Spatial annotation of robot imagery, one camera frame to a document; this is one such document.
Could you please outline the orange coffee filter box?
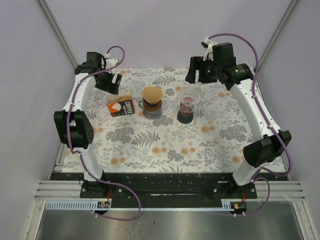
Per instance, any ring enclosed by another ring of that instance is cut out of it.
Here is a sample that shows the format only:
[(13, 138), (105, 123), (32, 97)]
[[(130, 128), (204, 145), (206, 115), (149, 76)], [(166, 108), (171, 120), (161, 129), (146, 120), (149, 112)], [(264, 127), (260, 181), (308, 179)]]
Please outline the orange coffee filter box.
[(110, 102), (108, 98), (112, 96), (108, 95), (106, 98), (106, 106), (112, 117), (120, 117), (126, 115), (133, 115), (135, 113), (135, 105), (133, 96), (130, 100), (120, 101), (120, 102)]

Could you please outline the brown paper coffee filter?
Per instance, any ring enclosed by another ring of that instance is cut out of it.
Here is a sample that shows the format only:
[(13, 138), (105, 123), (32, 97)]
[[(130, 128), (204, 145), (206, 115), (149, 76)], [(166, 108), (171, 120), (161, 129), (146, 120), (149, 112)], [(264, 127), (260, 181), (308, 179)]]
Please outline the brown paper coffee filter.
[(150, 105), (157, 104), (163, 96), (161, 88), (157, 86), (145, 87), (141, 92), (141, 97)]

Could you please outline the clear plastic dripper cone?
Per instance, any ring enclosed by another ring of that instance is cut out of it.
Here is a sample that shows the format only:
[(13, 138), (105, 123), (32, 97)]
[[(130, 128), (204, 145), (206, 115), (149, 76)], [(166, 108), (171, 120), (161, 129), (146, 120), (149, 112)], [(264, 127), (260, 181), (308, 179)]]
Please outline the clear plastic dripper cone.
[(195, 87), (185, 86), (179, 93), (179, 108), (183, 113), (192, 113), (200, 100), (200, 91)]

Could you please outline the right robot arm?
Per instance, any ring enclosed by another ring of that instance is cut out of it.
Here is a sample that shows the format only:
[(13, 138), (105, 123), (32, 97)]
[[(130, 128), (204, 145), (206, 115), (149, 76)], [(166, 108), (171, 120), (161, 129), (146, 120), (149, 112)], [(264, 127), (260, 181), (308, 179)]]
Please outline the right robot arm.
[(246, 191), (254, 174), (267, 163), (273, 162), (284, 152), (292, 139), (291, 133), (283, 131), (272, 119), (264, 103), (257, 104), (261, 95), (253, 90), (253, 70), (246, 64), (238, 64), (233, 45), (206, 39), (202, 43), (204, 56), (192, 56), (185, 80), (190, 84), (222, 83), (237, 100), (251, 128), (254, 142), (243, 148), (244, 161), (233, 173), (228, 184), (228, 194), (239, 198)]

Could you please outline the dark grey red-rimmed cup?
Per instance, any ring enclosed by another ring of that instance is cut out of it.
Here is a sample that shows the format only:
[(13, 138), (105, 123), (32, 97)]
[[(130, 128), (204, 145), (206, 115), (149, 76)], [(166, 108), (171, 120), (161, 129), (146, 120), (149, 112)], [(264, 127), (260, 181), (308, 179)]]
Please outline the dark grey red-rimmed cup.
[(182, 124), (189, 124), (193, 119), (193, 109), (180, 104), (179, 111), (177, 113), (177, 120)]

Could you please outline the grey glass carafe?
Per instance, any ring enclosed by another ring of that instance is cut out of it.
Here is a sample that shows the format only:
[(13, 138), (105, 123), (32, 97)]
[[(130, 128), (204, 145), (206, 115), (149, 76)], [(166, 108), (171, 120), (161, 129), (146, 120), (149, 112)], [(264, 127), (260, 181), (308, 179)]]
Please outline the grey glass carafe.
[(143, 109), (143, 115), (147, 119), (158, 119), (162, 115), (162, 100), (157, 104), (149, 104), (144, 99), (138, 102), (138, 106)]

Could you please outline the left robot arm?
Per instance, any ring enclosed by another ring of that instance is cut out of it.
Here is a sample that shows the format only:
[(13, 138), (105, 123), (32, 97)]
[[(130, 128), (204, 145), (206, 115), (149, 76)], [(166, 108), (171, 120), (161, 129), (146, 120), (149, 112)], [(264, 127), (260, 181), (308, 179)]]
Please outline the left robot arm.
[(86, 61), (74, 70), (74, 85), (67, 103), (53, 114), (60, 142), (79, 157), (84, 180), (93, 183), (91, 192), (98, 198), (107, 195), (109, 186), (101, 181), (104, 171), (92, 147), (95, 133), (86, 109), (94, 88), (112, 95), (119, 93), (122, 76), (112, 70), (120, 63), (122, 60), (111, 58), (109, 54), (88, 52)]

